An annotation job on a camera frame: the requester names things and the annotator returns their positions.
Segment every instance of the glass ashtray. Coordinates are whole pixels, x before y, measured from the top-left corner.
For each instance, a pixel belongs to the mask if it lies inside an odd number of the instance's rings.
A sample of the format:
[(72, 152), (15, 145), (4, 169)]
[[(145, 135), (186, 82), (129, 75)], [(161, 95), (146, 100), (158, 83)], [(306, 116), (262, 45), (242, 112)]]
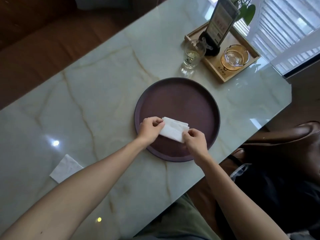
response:
[(222, 54), (221, 63), (226, 69), (236, 71), (242, 68), (249, 58), (250, 54), (243, 45), (232, 44)]

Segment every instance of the tray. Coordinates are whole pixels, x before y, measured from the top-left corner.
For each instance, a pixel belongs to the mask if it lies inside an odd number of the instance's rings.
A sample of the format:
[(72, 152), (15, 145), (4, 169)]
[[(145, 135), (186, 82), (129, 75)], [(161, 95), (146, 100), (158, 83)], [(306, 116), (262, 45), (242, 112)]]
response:
[[(148, 117), (169, 117), (186, 122), (205, 134), (208, 149), (216, 140), (220, 113), (212, 95), (199, 83), (181, 77), (162, 79), (148, 87), (140, 96), (134, 111), (134, 126)], [(186, 162), (194, 158), (185, 144), (159, 135), (147, 147), (153, 155), (170, 162)]]
[[(196, 30), (192, 31), (188, 35), (184, 37), (185, 41), (189, 40), (197, 40), (200, 34), (205, 31), (209, 22), (203, 24), (201, 27), (197, 28)], [(244, 47), (247, 48), (248, 52), (250, 53), (250, 58), (247, 64), (245, 64), (242, 68), (237, 71), (229, 71), (223, 67), (221, 63), (221, 56), (224, 53), (225, 49), (229, 47), (231, 44), (242, 44)], [(234, 28), (231, 27), (230, 31), (226, 35), (226, 38), (223, 40), (222, 44), (220, 45), (221, 49), (217, 56), (205, 56), (202, 59), (202, 62), (213, 72), (214, 76), (218, 78), (221, 82), (225, 83), (233, 76), (237, 75), (246, 67), (250, 66), (256, 60), (260, 58), (259, 53), (251, 46), (251, 44)]]

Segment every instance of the person's left hand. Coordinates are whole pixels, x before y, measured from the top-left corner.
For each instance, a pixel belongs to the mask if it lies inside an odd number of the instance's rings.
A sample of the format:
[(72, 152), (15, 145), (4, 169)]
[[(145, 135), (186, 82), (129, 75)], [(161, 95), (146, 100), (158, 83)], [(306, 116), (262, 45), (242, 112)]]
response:
[(165, 126), (163, 119), (159, 117), (145, 118), (140, 124), (137, 139), (142, 141), (145, 147), (156, 140), (160, 131)]

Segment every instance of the gray pillow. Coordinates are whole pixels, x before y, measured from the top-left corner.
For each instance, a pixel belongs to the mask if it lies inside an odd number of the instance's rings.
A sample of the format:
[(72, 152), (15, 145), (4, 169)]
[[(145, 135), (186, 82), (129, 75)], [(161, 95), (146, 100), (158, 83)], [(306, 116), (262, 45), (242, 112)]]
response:
[(75, 0), (78, 9), (129, 8), (129, 0)]

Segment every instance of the drinking glass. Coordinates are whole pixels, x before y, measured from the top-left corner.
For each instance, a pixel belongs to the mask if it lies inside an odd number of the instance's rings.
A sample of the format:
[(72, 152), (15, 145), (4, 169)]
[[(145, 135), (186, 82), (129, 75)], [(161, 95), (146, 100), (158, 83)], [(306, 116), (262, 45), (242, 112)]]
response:
[(206, 48), (200, 40), (190, 40), (184, 48), (183, 64), (186, 68), (195, 68), (205, 56)]
[(232, 44), (222, 54), (221, 63), (226, 69), (236, 71), (242, 68), (249, 58), (250, 54), (243, 45)]

